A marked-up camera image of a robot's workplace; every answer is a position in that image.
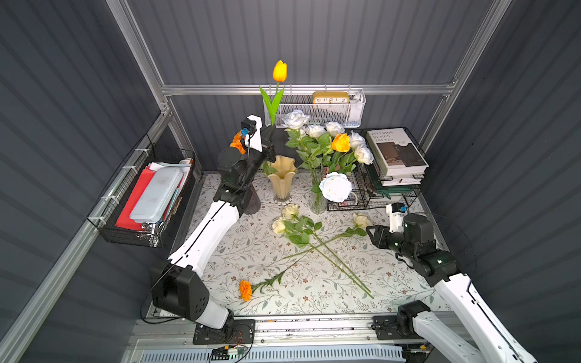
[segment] orange marigold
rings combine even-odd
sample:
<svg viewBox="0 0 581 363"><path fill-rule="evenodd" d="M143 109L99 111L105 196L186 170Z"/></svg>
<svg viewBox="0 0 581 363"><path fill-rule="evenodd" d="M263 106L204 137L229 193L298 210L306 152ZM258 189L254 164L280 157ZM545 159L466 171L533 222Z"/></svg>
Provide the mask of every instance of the orange marigold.
<svg viewBox="0 0 581 363"><path fill-rule="evenodd" d="M238 131L236 136L234 136L234 139L232 140L230 147L237 148L240 151L240 154L244 155L244 154L246 154L246 150L244 150L244 148L242 147L241 140L242 140L242 135L241 135L241 132Z"/></svg>
<svg viewBox="0 0 581 363"><path fill-rule="evenodd" d="M351 144L349 143L349 136L347 134L339 134L335 136L335 139L331 143L333 150L337 150L341 153L346 153L351 150Z"/></svg>
<svg viewBox="0 0 581 363"><path fill-rule="evenodd" d="M242 295L244 301L250 300L252 297L252 286L250 285L250 282L246 280L240 281L240 295Z"/></svg>

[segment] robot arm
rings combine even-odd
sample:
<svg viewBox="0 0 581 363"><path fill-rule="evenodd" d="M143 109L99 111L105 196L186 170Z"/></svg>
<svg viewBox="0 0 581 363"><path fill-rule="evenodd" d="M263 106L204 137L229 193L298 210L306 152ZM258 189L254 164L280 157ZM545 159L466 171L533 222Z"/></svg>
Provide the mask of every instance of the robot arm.
<svg viewBox="0 0 581 363"><path fill-rule="evenodd" d="M210 299L200 276L208 259L245 212L252 197L251 184L264 160L275 162L274 126L262 129L260 117L242 121L245 154L228 148L218 156L220 186L214 203L193 234L165 261L151 271L153 305L214 329L232 333L232 312Z"/></svg>
<svg viewBox="0 0 581 363"><path fill-rule="evenodd" d="M448 329L421 301L399 307L398 330L426 338L451 362L536 363L484 302L470 277L460 271L454 256L436 247L428 219L419 214L403 217L402 207L401 203L388 206L390 217L399 217L397 227L391 227L394 232L385 226L367 227L372 244L395 251L398 260L425 278L450 304L480 350Z"/></svg>

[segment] white wire basket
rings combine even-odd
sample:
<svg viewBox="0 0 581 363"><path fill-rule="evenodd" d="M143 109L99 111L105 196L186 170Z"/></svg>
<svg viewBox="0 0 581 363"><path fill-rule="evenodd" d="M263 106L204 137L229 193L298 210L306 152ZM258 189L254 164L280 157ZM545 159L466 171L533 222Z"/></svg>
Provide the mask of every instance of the white wire basket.
<svg viewBox="0 0 581 363"><path fill-rule="evenodd" d="M361 126L363 108L365 108L365 94L361 88L333 89L333 91L345 91L349 94L349 103L313 104L313 92L325 91L325 88L310 89L309 91L296 91L292 87L286 87L281 103L278 105L275 125L277 128L285 128L281 119L289 112L301 110L309 115L309 125L324 125L335 121L345 128ZM270 99L274 97L274 89L267 90ZM266 104L264 104L265 123L270 123L270 116Z"/></svg>

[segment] mounting plate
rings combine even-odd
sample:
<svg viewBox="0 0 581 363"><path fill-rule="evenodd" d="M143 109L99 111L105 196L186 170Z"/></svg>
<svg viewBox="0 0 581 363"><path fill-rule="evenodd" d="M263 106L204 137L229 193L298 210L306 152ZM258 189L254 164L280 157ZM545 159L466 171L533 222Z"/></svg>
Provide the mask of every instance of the mounting plate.
<svg viewBox="0 0 581 363"><path fill-rule="evenodd" d="M403 336L397 330L396 315L376 315L373 317L374 324L381 324L380 328L374 329L377 340L394 340L394 339L423 339L417 334L412 336Z"/></svg>
<svg viewBox="0 0 581 363"><path fill-rule="evenodd" d="M238 334L238 332L241 332L241 344L250 344L254 340L255 323L256 321L254 319L235 319L232 334ZM209 344L236 345L236 340L232 335L227 341L224 341L222 337L216 335L215 329L197 324L196 331L193 334L192 344L195 346L205 346Z"/></svg>

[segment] clock face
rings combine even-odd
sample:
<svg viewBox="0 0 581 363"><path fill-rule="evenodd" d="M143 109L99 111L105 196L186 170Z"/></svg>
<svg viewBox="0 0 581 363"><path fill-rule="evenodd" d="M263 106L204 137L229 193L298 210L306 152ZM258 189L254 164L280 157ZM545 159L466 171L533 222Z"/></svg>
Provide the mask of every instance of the clock face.
<svg viewBox="0 0 581 363"><path fill-rule="evenodd" d="M347 103L348 98L345 97L317 97L315 103Z"/></svg>

